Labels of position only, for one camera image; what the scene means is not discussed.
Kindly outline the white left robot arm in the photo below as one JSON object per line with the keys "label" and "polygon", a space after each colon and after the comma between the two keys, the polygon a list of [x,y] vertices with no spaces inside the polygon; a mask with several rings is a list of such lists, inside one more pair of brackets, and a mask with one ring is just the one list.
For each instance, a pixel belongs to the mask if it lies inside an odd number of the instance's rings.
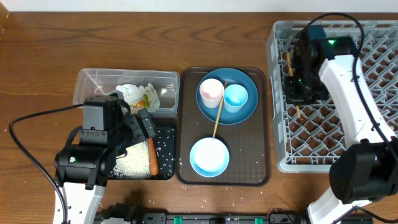
{"label": "white left robot arm", "polygon": [[152,115],[136,113],[116,95],[94,95],[81,104],[83,124],[55,156],[54,223],[93,223],[110,173],[127,148],[155,136]]}

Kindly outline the white tissue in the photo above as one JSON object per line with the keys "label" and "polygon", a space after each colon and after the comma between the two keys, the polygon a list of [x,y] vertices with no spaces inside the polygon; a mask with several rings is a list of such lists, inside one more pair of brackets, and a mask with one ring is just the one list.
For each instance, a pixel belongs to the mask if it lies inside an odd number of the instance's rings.
{"label": "white tissue", "polygon": [[145,88],[141,86],[136,86],[132,84],[118,85],[116,87],[117,91],[120,91],[123,95],[124,101],[129,105],[135,105],[137,102],[144,99],[144,94],[146,93]]}

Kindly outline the light blue rice bowl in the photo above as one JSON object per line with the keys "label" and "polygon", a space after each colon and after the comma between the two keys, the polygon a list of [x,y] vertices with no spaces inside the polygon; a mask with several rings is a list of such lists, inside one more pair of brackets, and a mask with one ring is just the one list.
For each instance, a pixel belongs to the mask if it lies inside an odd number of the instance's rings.
{"label": "light blue rice bowl", "polygon": [[229,151],[225,143],[217,138],[203,138],[190,150],[190,164],[203,177],[221,175],[229,165]]}

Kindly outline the orange carrot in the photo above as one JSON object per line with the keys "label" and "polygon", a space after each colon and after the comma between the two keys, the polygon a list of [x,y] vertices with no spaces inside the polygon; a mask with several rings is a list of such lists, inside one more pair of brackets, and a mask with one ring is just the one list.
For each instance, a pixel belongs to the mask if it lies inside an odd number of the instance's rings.
{"label": "orange carrot", "polygon": [[152,176],[156,176],[159,173],[159,166],[157,162],[157,154],[154,147],[154,142],[152,138],[147,140],[148,145],[148,156],[149,156],[149,170]]}

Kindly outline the green food wrapper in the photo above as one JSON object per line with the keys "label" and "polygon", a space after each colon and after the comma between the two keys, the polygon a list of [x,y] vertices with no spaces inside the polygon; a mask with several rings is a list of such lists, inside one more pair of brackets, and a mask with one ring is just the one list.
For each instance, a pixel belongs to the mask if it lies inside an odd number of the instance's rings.
{"label": "green food wrapper", "polygon": [[159,95],[151,83],[147,86],[133,85],[131,100],[129,106],[133,108],[157,109],[160,107]]}

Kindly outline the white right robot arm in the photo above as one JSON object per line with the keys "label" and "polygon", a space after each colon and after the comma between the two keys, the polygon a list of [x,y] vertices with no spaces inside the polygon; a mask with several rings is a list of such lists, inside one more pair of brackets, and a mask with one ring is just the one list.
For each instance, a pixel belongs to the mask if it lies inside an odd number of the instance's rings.
{"label": "white right robot arm", "polygon": [[321,25],[306,26],[296,36],[286,101],[309,105],[331,98],[346,145],[330,167],[330,188],[307,207],[307,223],[339,223],[397,193],[397,135],[363,77],[360,50],[350,36],[327,37]]}

